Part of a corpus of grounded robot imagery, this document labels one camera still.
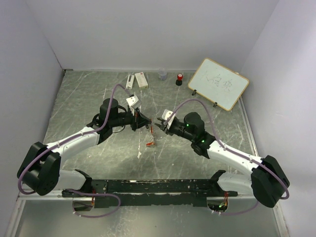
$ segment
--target red cap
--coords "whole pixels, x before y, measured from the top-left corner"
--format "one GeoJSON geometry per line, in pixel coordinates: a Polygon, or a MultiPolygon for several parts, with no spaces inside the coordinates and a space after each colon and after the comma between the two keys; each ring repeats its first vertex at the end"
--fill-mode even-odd
{"type": "Polygon", "coordinates": [[[178,74],[178,80],[182,80],[183,79],[183,75],[181,73],[178,74]]]}

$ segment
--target white wall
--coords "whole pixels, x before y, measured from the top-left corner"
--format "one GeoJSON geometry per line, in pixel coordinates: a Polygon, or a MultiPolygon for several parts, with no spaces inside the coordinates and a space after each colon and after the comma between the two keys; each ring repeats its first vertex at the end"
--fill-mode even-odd
{"type": "Polygon", "coordinates": [[[24,0],[0,0],[0,236],[18,194],[16,173],[43,140],[62,70],[24,0]]]}
{"type": "Polygon", "coordinates": [[[259,154],[276,157],[291,183],[281,205],[294,237],[316,231],[315,13],[315,0],[280,0],[241,70],[259,154]]]}
{"type": "Polygon", "coordinates": [[[63,68],[240,71],[277,0],[27,0],[63,68]]]}

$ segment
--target small white box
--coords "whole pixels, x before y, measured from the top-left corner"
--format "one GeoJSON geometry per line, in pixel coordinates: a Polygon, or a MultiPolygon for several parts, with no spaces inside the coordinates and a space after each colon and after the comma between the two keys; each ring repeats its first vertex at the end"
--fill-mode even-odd
{"type": "Polygon", "coordinates": [[[147,83],[144,73],[135,73],[135,77],[140,89],[148,88],[148,83],[147,83]]]}
{"type": "Polygon", "coordinates": [[[134,84],[134,75],[129,74],[127,77],[127,82],[126,82],[126,88],[127,89],[132,89],[133,88],[133,84],[134,84]]]}

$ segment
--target robotic arm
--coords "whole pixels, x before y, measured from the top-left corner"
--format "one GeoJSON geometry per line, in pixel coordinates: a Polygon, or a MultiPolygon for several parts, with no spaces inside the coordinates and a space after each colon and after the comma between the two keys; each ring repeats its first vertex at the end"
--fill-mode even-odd
{"type": "Polygon", "coordinates": [[[274,157],[255,157],[222,142],[220,144],[214,136],[205,131],[204,121],[196,112],[187,114],[183,122],[174,115],[165,125],[166,120],[171,115],[172,111],[165,110],[162,117],[158,118],[161,124],[156,123],[156,125],[162,131],[168,135],[176,134],[191,141],[191,147],[198,155],[224,162],[242,173],[230,174],[223,171],[217,181],[222,190],[253,194],[260,203],[267,207],[274,207],[281,199],[284,194],[282,185],[270,173],[254,162],[257,161],[268,167],[288,187],[289,181],[274,157]],[[250,161],[236,154],[244,155],[250,161]]]}
{"type": "Polygon", "coordinates": [[[151,124],[151,120],[140,112],[139,107],[141,102],[137,96],[132,95],[126,100],[128,103],[127,110],[120,106],[116,99],[112,100],[110,108],[110,99],[104,100],[100,107],[100,113],[96,114],[92,122],[85,128],[75,133],[82,134],[82,136],[75,138],[69,143],[59,145],[62,141],[67,140],[75,134],[57,142],[48,143],[47,145],[41,142],[34,143],[30,147],[17,173],[17,177],[20,177],[22,171],[35,157],[48,148],[57,145],[56,149],[45,154],[27,171],[22,179],[23,183],[41,196],[46,195],[54,189],[74,189],[90,192],[91,178],[87,174],[80,170],[60,170],[60,167],[63,166],[67,159],[77,153],[104,142],[112,135],[114,127],[130,125],[132,130],[136,131],[138,128],[143,126],[148,127],[148,124],[151,124]],[[97,132],[85,134],[103,125],[108,109],[110,109],[110,113],[105,127],[97,132]]]}

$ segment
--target whiteboard frame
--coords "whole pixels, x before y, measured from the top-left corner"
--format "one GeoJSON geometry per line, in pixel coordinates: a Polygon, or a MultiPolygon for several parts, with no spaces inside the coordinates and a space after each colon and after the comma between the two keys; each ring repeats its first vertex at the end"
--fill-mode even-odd
{"type": "MultiPolygon", "coordinates": [[[[196,75],[196,73],[198,72],[198,70],[200,69],[200,67],[202,66],[202,64],[204,63],[204,61],[207,60],[207,59],[210,60],[210,61],[212,61],[213,63],[216,63],[217,65],[219,65],[219,66],[221,66],[221,67],[227,69],[228,71],[231,71],[232,73],[236,74],[237,76],[240,76],[240,77],[242,77],[242,78],[244,78],[244,79],[247,80],[247,85],[245,86],[245,88],[243,89],[243,91],[242,91],[241,94],[238,96],[238,98],[237,98],[236,101],[233,103],[233,105],[232,105],[232,107],[231,107],[230,109],[226,109],[226,108],[222,107],[221,105],[217,104],[217,106],[221,107],[223,110],[230,111],[230,110],[233,109],[233,107],[234,107],[235,104],[237,103],[238,99],[241,97],[241,95],[242,95],[243,92],[246,90],[247,86],[249,85],[249,79],[248,79],[248,78],[245,78],[245,77],[243,77],[242,75],[240,75],[240,74],[238,74],[238,73],[236,73],[236,72],[230,70],[229,68],[227,68],[227,67],[225,67],[225,66],[219,64],[218,62],[215,62],[214,60],[212,60],[212,59],[210,59],[210,58],[204,58],[203,61],[202,61],[202,63],[199,65],[198,69],[196,70],[196,72],[195,72],[194,75],[191,77],[191,79],[190,79],[190,81],[189,81],[189,83],[188,83],[188,88],[189,88],[189,89],[195,90],[195,89],[193,89],[193,88],[190,87],[190,83],[191,83],[192,79],[194,78],[194,76],[196,75]]],[[[211,101],[211,102],[213,102],[213,103],[216,102],[216,101],[212,101],[211,99],[207,98],[206,96],[200,94],[198,91],[196,91],[196,93],[199,94],[200,96],[203,96],[205,99],[207,99],[207,100],[209,100],[209,101],[211,101]]]]}

